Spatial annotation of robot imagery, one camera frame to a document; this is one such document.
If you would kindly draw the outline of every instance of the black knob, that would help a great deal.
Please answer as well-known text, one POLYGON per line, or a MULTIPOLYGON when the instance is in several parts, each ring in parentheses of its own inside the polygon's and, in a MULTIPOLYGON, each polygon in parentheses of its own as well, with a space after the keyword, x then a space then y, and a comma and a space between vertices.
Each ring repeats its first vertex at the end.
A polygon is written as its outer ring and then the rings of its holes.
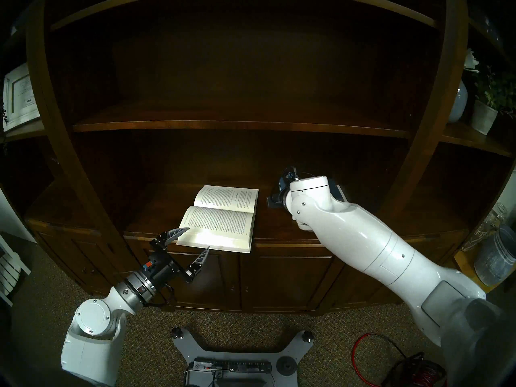
POLYGON ((314 335, 308 330, 305 331, 301 337, 305 343, 311 343, 314 340, 314 335))
POLYGON ((172 338, 183 338, 183 330, 180 327, 174 327, 172 329, 172 338))

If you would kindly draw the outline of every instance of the book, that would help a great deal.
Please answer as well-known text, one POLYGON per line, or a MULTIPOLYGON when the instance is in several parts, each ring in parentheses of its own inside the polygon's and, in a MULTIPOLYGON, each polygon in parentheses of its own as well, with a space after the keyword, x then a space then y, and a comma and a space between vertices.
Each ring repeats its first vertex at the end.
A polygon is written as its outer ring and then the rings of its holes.
POLYGON ((189 207, 180 228, 190 228, 177 245, 249 253, 258 190, 204 186, 189 207))

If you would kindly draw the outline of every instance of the green plant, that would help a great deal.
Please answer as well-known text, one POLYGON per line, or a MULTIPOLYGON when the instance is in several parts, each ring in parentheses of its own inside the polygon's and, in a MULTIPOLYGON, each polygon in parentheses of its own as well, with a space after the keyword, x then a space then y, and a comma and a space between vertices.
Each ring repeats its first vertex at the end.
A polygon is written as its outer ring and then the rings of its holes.
POLYGON ((477 95, 480 102, 494 110, 513 116, 516 109, 516 76, 510 72, 494 73, 490 66, 476 74, 477 95))

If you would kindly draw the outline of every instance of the blue vase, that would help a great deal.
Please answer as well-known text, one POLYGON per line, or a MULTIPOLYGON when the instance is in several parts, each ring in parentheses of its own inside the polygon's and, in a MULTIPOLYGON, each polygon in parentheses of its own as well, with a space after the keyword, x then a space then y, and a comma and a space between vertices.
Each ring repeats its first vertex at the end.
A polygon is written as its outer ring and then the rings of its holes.
POLYGON ((453 107, 451 107, 448 123, 455 123, 460 119, 466 107, 466 102, 467 90, 466 86, 461 80, 459 84, 459 89, 457 90, 457 96, 455 97, 455 102, 453 103, 453 107))

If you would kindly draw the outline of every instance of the glass jar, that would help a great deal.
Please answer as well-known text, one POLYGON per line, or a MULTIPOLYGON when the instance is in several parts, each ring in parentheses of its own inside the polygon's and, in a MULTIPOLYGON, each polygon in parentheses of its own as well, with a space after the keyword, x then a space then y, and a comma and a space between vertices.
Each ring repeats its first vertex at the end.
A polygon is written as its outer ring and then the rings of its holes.
POLYGON ((484 219, 475 233, 464 243, 461 250, 469 251, 479 242, 484 241, 489 237, 492 231, 497 231, 507 217, 507 209, 504 204, 497 203, 488 216, 484 219))

